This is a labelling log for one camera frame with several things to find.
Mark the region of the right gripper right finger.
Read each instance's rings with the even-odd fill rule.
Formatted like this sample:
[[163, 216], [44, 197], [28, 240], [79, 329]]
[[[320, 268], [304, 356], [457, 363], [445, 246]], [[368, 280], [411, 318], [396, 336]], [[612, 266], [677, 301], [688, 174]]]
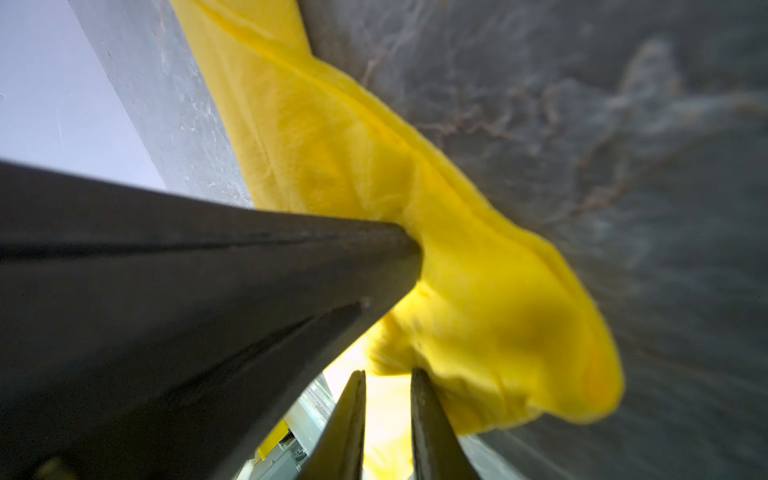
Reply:
[[418, 480], [479, 480], [444, 412], [429, 375], [411, 374], [411, 436]]

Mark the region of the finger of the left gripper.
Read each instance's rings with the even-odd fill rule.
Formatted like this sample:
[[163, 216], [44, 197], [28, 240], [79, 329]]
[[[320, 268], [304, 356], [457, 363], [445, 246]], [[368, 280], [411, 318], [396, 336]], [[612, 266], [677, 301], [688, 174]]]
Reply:
[[1, 167], [1, 475], [229, 479], [415, 284], [379, 222]]

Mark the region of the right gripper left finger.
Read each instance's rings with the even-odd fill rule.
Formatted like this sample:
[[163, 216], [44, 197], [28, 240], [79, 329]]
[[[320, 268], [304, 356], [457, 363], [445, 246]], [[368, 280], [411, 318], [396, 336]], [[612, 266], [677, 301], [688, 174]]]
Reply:
[[350, 375], [322, 436], [297, 478], [360, 479], [365, 422], [366, 375], [356, 370]]

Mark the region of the yellow paper napkin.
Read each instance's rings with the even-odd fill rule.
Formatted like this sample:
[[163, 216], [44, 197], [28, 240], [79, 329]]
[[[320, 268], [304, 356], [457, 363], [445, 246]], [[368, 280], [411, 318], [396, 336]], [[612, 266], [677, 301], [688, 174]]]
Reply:
[[625, 390], [614, 339], [557, 249], [507, 220], [430, 141], [311, 52], [294, 1], [173, 5], [256, 208], [391, 222], [415, 287], [325, 371], [367, 376], [364, 471], [406, 479], [425, 370], [459, 435], [544, 415], [589, 424]]

